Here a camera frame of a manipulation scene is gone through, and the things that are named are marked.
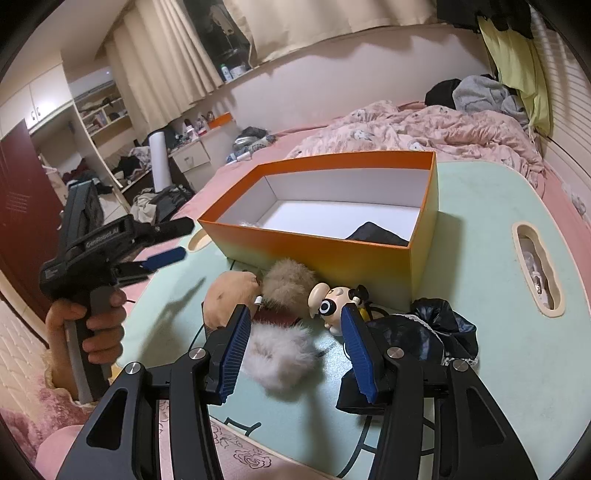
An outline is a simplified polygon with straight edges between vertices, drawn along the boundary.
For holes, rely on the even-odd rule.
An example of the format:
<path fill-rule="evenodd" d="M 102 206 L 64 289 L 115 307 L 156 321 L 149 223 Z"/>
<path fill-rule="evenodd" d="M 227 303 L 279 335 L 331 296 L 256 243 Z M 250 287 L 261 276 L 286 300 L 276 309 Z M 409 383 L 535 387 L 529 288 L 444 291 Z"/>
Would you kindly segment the white bedside cabinet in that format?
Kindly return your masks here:
<path fill-rule="evenodd" d="M 239 133 L 235 121 L 230 121 L 172 151 L 172 159 L 194 192 L 198 192 L 226 163 Z"/>

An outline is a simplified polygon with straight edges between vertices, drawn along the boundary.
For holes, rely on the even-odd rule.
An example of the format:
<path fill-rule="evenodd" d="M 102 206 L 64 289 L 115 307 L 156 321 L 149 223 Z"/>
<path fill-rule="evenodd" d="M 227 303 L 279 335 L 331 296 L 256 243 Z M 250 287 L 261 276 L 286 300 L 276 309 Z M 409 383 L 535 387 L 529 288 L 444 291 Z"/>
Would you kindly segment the pink patterned duvet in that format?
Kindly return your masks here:
<path fill-rule="evenodd" d="M 400 109 L 378 101 L 349 113 L 297 144 L 290 158 L 362 151 L 432 151 L 437 160 L 505 165 L 545 190 L 546 168 L 519 123 L 502 113 L 463 113 L 445 106 Z"/>

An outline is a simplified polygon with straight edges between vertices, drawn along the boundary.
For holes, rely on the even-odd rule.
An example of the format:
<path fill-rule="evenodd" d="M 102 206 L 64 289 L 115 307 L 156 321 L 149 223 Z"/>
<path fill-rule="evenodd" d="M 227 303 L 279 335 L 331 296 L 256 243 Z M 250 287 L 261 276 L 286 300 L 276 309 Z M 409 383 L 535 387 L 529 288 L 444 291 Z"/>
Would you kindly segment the orange cardboard box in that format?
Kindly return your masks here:
<path fill-rule="evenodd" d="M 380 305 L 416 298 L 439 213 L 436 156 L 367 151 L 253 167 L 198 219 L 231 260 L 260 269 L 290 258 L 332 286 L 365 285 Z M 407 247 L 346 240 L 366 222 Z"/>

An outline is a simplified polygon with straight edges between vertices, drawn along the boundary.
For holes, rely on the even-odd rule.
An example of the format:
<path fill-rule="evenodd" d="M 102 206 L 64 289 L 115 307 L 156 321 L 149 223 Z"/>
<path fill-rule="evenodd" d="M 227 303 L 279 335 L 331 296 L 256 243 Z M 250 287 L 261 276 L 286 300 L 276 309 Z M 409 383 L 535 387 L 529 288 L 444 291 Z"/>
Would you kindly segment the clothes heap on bed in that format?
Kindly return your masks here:
<path fill-rule="evenodd" d="M 232 150 L 226 157 L 225 163 L 236 162 L 242 158 L 249 159 L 254 152 L 270 147 L 274 142 L 276 142 L 276 135 L 270 134 L 267 130 L 249 126 L 233 141 Z"/>

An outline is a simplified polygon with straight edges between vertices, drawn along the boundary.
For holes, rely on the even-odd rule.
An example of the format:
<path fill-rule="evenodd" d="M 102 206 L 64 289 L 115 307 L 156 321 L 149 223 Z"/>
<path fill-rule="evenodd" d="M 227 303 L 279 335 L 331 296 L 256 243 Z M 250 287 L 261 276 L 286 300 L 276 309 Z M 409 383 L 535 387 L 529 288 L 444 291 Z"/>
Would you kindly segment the mint green lap table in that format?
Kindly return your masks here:
<path fill-rule="evenodd" d="M 228 166 L 199 192 L 200 231 L 200 216 L 257 165 Z M 589 448 L 590 305 L 581 274 L 521 174 L 483 161 L 437 161 L 437 171 L 439 213 L 415 299 L 445 299 L 477 326 L 479 375 L 537 475 L 571 477 Z M 129 288 L 120 363 L 161 365 L 199 344 L 204 295 L 231 268 L 262 270 L 211 240 Z"/>

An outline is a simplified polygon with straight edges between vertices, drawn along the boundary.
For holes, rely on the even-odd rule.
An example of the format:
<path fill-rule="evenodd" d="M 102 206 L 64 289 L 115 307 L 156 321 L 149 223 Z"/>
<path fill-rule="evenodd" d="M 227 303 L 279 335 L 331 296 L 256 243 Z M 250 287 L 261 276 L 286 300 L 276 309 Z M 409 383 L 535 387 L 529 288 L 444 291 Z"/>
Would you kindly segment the black patterned cushion pouch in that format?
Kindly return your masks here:
<path fill-rule="evenodd" d="M 346 237 L 346 240 L 407 247 L 408 240 L 386 230 L 373 222 L 366 222 Z"/>

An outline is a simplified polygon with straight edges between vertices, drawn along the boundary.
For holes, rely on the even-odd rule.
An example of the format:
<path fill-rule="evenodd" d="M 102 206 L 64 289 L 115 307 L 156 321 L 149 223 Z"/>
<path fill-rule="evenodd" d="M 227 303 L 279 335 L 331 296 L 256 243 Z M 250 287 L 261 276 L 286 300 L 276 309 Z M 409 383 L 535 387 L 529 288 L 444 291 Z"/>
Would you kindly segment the white fluffy fur ball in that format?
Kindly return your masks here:
<path fill-rule="evenodd" d="M 297 386 L 317 365 L 318 350 L 304 326 L 256 323 L 242 360 L 242 372 L 264 390 L 283 393 Z"/>

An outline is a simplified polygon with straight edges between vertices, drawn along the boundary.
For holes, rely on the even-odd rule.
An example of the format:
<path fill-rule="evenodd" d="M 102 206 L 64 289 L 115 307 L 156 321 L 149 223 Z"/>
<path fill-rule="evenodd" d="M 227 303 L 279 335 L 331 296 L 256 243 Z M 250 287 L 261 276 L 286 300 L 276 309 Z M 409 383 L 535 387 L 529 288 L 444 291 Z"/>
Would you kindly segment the white spray bottle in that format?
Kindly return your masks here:
<path fill-rule="evenodd" d="M 226 67 L 224 64 L 221 64 L 221 73 L 222 76 L 224 77 L 224 81 L 226 83 L 231 82 L 232 81 L 232 76 L 230 71 L 228 70 L 228 67 Z"/>

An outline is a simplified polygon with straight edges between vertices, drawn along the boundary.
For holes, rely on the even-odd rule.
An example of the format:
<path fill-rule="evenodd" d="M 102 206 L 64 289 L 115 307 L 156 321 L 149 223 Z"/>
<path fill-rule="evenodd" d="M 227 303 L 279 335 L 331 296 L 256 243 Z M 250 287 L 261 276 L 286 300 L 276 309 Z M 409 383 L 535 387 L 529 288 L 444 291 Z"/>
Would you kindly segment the black garment on bed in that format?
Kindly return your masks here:
<path fill-rule="evenodd" d="M 453 78 L 439 82 L 432 87 L 425 95 L 424 103 L 427 106 L 445 106 L 450 109 L 455 109 L 455 102 L 453 92 L 460 85 L 461 80 Z"/>

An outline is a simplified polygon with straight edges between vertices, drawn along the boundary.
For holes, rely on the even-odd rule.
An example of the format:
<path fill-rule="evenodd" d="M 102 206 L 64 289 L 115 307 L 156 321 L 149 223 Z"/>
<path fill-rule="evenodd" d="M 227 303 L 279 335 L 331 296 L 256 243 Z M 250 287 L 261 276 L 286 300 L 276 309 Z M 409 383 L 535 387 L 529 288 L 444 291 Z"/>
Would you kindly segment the black hanging clothes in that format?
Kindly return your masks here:
<path fill-rule="evenodd" d="M 456 28 L 478 32 L 479 20 L 490 20 L 498 31 L 513 30 L 533 39 L 531 10 L 536 3 L 526 0 L 438 0 L 437 18 Z"/>

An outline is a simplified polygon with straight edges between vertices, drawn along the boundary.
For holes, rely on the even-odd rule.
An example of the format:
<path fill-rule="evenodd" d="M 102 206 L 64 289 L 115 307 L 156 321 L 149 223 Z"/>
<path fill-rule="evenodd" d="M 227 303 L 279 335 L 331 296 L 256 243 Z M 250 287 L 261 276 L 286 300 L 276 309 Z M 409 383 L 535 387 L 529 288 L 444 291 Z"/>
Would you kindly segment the brown fur pom keychain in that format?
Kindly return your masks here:
<path fill-rule="evenodd" d="M 363 321 L 372 320 L 370 295 L 365 286 L 332 287 L 318 282 L 315 272 L 293 259 L 277 261 L 264 274 L 262 296 L 263 305 L 274 312 L 301 320 L 320 318 L 325 329 L 335 337 L 342 336 L 342 307 L 346 304 L 355 304 Z"/>

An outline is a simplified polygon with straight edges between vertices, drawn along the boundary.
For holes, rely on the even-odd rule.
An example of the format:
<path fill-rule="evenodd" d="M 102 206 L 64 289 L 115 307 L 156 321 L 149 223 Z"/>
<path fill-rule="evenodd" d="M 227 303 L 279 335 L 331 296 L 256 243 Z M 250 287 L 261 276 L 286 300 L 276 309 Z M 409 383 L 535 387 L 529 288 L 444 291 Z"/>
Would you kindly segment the grey clothes pile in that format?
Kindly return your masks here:
<path fill-rule="evenodd" d="M 468 76 L 453 91 L 452 98 L 456 109 L 463 113 L 493 111 L 512 117 L 522 127 L 529 124 L 529 117 L 520 97 L 493 78 Z"/>

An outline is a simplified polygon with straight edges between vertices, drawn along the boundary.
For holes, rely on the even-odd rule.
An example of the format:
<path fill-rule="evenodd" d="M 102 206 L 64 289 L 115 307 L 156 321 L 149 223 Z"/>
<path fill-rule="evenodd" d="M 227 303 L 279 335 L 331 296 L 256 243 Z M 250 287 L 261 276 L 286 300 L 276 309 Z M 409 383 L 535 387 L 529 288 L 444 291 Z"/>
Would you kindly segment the black drawstring pouch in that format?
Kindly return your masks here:
<path fill-rule="evenodd" d="M 367 328 L 379 346 L 382 357 L 382 386 L 376 402 L 368 402 L 360 392 L 353 368 L 342 376 L 337 408 L 349 414 L 382 415 L 394 394 L 396 376 L 387 369 L 390 348 L 400 348 L 406 358 L 447 366 L 456 359 L 471 365 L 478 362 L 477 326 L 455 312 L 440 298 L 420 298 L 405 314 L 391 314 L 370 320 Z"/>

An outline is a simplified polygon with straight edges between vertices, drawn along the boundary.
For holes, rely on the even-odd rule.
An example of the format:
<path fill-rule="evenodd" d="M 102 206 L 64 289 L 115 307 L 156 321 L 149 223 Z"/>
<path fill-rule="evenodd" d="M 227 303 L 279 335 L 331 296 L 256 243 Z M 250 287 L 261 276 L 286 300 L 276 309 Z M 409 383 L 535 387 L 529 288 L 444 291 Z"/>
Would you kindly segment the small orange box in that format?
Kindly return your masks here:
<path fill-rule="evenodd" d="M 208 123 L 209 128 L 214 129 L 217 127 L 224 126 L 225 124 L 228 124 L 232 120 L 233 120 L 233 117 L 229 112 L 225 112 L 219 116 L 214 116 L 211 113 L 209 113 L 207 123 Z"/>

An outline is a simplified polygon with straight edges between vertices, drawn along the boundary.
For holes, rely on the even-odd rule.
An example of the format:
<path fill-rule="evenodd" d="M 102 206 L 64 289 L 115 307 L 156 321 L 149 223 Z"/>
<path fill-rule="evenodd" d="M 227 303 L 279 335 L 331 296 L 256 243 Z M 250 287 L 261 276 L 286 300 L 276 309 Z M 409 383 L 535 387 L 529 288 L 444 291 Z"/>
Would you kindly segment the tan round plush toy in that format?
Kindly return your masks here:
<path fill-rule="evenodd" d="M 262 287 L 256 275 L 249 271 L 225 271 L 211 284 L 202 304 L 202 318 L 208 331 L 224 328 L 235 307 L 245 305 L 250 318 L 256 315 L 256 298 Z"/>

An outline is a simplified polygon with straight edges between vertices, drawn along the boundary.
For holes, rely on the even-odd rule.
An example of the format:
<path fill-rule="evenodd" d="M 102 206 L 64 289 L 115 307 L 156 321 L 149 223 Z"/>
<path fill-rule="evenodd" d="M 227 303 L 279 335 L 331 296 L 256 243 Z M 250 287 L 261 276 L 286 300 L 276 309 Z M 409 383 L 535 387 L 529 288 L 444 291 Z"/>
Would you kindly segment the beige curtains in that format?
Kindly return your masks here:
<path fill-rule="evenodd" d="M 225 83 L 324 40 L 435 20 L 432 1 L 131 1 L 103 49 L 140 139 Z"/>

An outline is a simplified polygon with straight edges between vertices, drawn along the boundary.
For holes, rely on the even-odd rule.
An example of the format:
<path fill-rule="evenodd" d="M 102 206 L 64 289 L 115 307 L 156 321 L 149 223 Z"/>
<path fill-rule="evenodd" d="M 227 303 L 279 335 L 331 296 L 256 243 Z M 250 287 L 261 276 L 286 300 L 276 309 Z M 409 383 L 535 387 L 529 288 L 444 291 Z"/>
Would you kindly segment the white paper roll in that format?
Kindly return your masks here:
<path fill-rule="evenodd" d="M 148 142 L 154 192 L 159 193 L 172 185 L 164 132 L 152 133 Z"/>

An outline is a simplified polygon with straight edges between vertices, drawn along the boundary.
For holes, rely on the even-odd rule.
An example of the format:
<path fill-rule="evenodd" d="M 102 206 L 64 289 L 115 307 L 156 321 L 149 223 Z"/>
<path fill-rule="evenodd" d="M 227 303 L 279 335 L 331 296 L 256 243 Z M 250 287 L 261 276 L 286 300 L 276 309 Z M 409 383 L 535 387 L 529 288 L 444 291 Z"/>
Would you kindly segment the yellow-green hanging garment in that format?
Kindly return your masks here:
<path fill-rule="evenodd" d="M 551 107 L 534 42 L 511 29 L 499 31 L 491 20 L 483 17 L 479 17 L 478 22 L 500 81 L 518 92 L 529 118 L 529 127 L 548 136 L 552 130 Z"/>

